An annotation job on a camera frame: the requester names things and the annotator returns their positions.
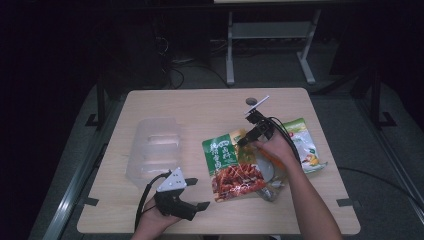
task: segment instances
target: forearm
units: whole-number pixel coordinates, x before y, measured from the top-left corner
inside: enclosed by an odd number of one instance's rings
[[[341,239],[340,229],[299,163],[285,161],[293,204],[304,239]]]

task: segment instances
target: dark background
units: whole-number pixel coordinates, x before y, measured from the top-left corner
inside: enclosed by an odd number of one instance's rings
[[[151,51],[123,44],[131,42],[128,29],[134,26],[149,32],[151,26],[146,22],[151,16],[114,13],[105,16],[86,11],[105,4],[94,0],[0,3],[1,236],[28,237],[75,117],[99,74],[109,76],[111,87],[107,90],[112,96],[133,88],[156,89],[164,84],[158,72],[166,62],[154,54],[154,44],[149,41],[154,36],[151,32],[143,35],[146,48]],[[383,82],[397,91],[405,108],[424,129],[421,97],[424,92],[424,15],[421,14],[424,7],[418,2],[400,6],[324,9],[316,38],[341,41],[334,73],[348,74],[360,66],[373,64]],[[181,32],[171,32],[170,37],[175,45],[180,43],[179,47],[184,48],[184,38],[198,34],[199,42],[194,45],[206,46],[202,45],[203,41],[222,34],[217,24],[226,24],[222,18],[225,15],[193,14],[181,18],[173,26]],[[187,25],[188,22],[198,25]],[[199,31],[205,31],[205,24],[208,31],[200,37]],[[99,39],[115,51],[121,62],[111,59],[99,46]],[[207,61],[207,51],[202,57]],[[151,59],[152,65],[143,65],[144,70],[131,67],[131,63],[143,59]],[[143,75],[146,69],[159,70],[149,75],[156,76],[158,81],[141,79],[134,84],[128,80]],[[116,82],[111,70],[118,72],[121,82]]]

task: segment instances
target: gray floor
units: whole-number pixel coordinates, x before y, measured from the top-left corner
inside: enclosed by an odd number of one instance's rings
[[[313,44],[308,56],[312,72],[317,80],[313,86],[306,84],[297,62],[295,53],[299,46],[301,45],[281,43],[278,49],[262,51],[261,54],[250,57],[235,57],[236,84],[233,88],[303,87],[312,92],[340,78],[340,76],[328,74],[337,49],[336,42]],[[222,80],[225,77],[223,54],[211,58],[210,68],[199,66],[204,65],[192,62],[177,68],[184,74],[184,83],[181,88],[226,88]],[[174,84],[178,84],[181,76],[174,73],[173,80]],[[423,194],[424,181],[421,174],[424,167],[423,132],[405,112],[396,93],[385,85],[382,87],[381,111],[389,112],[398,126],[375,131],[366,114],[363,113],[364,106],[368,105],[367,98],[357,101],[348,95],[352,83],[326,96],[311,96],[337,165],[365,171],[401,185],[400,178],[397,177],[390,161],[390,153],[395,153],[411,180],[416,184],[418,191]],[[43,238],[78,166],[93,146],[98,147],[107,143],[124,101],[125,96],[120,101],[108,100],[108,123],[102,130],[103,135],[99,137],[100,133],[95,131],[94,127],[85,127],[89,115],[96,113],[95,89],[87,96],[75,121],[30,239]],[[392,151],[388,153],[383,148],[381,139],[386,139],[390,143]],[[385,182],[362,173],[348,170],[340,170],[340,173],[350,198],[355,202],[355,211],[361,224],[361,232],[355,236],[347,236],[346,239],[423,238],[423,222],[403,193]],[[76,230],[83,206],[81,203],[88,195],[95,174],[94,168],[79,201],[74,203],[74,211],[63,229],[61,239],[130,238],[130,234],[84,235]],[[301,237],[282,236],[282,239],[301,239]]]

